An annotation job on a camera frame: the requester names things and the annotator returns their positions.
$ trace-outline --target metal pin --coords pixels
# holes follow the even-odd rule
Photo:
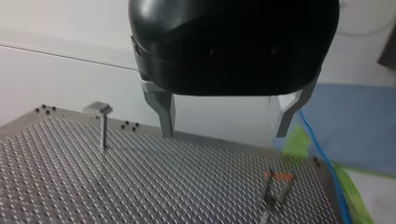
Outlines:
[[[90,104],[83,109],[84,113],[94,115],[101,118],[101,141],[100,147],[105,150],[107,149],[106,144],[106,132],[107,132],[107,115],[113,111],[113,108],[105,103],[95,102]]]

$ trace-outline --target small metal part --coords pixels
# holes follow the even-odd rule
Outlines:
[[[262,218],[260,221],[260,224],[267,224],[268,219],[272,213],[272,210],[274,208],[274,205],[276,203],[276,200],[270,195],[270,185],[271,185],[271,180],[273,179],[274,172],[272,170],[269,170],[269,172],[264,173],[265,179],[267,179],[267,187],[265,189],[264,195],[263,195],[263,202],[262,204],[265,204],[264,206],[264,212],[262,213]]]
[[[101,148],[107,149],[106,145],[106,131],[107,131],[107,115],[113,111],[113,108],[105,103],[95,102],[84,107],[83,112],[90,115],[95,115],[101,118]]]
[[[264,177],[269,181],[267,194],[276,200],[276,207],[280,209],[286,194],[290,190],[293,175],[270,170],[269,172],[264,172]]]

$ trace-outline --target blue cloth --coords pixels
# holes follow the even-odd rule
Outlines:
[[[329,160],[396,175],[396,89],[318,84],[303,110]],[[298,113],[290,129],[296,122]],[[274,148],[284,143],[276,139]],[[308,152],[317,156],[314,146]]]

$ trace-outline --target white wall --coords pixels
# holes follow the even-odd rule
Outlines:
[[[158,125],[156,114],[144,102],[137,73],[131,70],[136,65],[131,48],[127,2],[2,1],[0,104],[5,109],[0,112],[0,124],[41,104],[80,110],[98,100],[114,106],[113,118]],[[386,2],[381,6],[389,8]],[[356,20],[354,15],[358,14],[350,12],[342,15],[342,19],[353,21]],[[365,37],[338,35],[319,81],[394,85],[393,72],[376,64],[389,28]],[[271,145],[274,130],[269,127],[274,127],[276,119],[269,108],[268,98],[178,96],[176,99],[177,130],[256,146]]]

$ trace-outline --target orange component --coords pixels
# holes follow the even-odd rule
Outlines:
[[[270,173],[268,171],[264,172],[263,174],[264,174],[265,178],[269,178],[270,177]],[[292,175],[291,174],[274,172],[273,173],[273,178],[275,178],[275,179],[292,180]]]

